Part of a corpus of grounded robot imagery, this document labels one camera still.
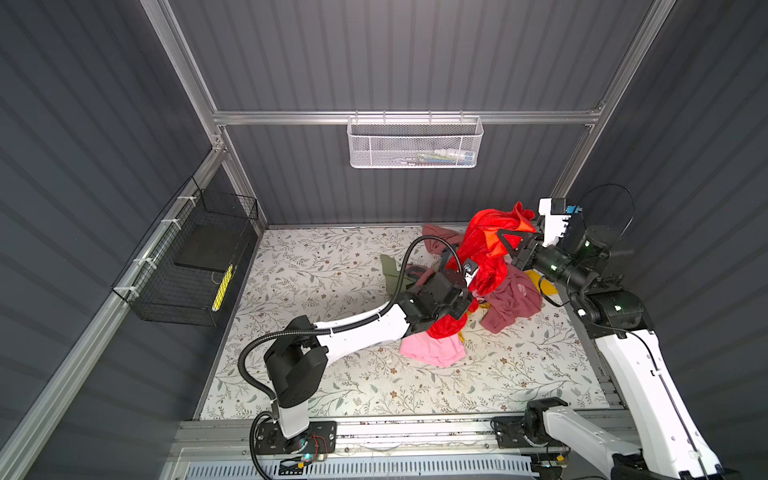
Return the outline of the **red cloth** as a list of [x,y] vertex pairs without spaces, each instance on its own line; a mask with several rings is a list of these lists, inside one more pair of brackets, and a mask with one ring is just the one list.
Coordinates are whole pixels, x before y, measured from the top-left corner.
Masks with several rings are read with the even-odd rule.
[[531,278],[506,261],[505,245],[517,247],[522,233],[534,233],[535,213],[520,202],[508,212],[485,209],[476,213],[464,233],[426,224],[424,235],[440,237],[458,247],[460,260],[471,260],[478,271],[469,285],[474,300],[471,312],[481,302],[489,306],[481,326],[498,334],[516,320],[530,318],[541,311],[542,296]]

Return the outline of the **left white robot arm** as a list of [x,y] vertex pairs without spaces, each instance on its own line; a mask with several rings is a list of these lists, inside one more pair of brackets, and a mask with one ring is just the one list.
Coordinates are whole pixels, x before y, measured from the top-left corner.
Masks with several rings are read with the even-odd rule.
[[477,270],[467,261],[459,272],[437,272],[378,310],[314,325],[305,316],[291,321],[264,354],[282,436],[292,440],[307,432],[308,400],[328,365],[373,345],[425,333],[442,318],[460,319],[472,302],[469,285]]

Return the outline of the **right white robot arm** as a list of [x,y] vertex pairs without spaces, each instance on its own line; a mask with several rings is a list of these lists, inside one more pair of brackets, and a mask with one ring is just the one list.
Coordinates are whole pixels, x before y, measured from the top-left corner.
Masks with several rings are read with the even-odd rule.
[[639,441],[606,432],[564,400],[528,403],[523,429],[539,448],[559,443],[608,479],[739,479],[723,465],[692,419],[663,358],[642,300],[603,271],[609,246],[584,235],[574,252],[548,245],[541,233],[501,230],[497,237],[514,266],[538,270],[560,287],[607,363],[632,416]]

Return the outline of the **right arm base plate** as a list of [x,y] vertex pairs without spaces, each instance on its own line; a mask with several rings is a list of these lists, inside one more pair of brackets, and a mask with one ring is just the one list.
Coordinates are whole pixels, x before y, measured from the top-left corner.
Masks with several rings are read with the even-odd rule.
[[490,427],[497,446],[502,449],[530,447],[542,448],[547,451],[569,450],[565,444],[545,433],[529,433],[522,417],[496,416],[490,420]]

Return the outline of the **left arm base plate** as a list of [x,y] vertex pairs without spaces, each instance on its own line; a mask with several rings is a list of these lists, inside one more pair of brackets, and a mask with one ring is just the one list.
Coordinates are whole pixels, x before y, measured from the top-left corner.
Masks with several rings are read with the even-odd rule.
[[304,432],[287,438],[275,421],[264,421],[256,429],[256,453],[259,455],[334,453],[337,428],[338,424],[334,421],[311,421]]

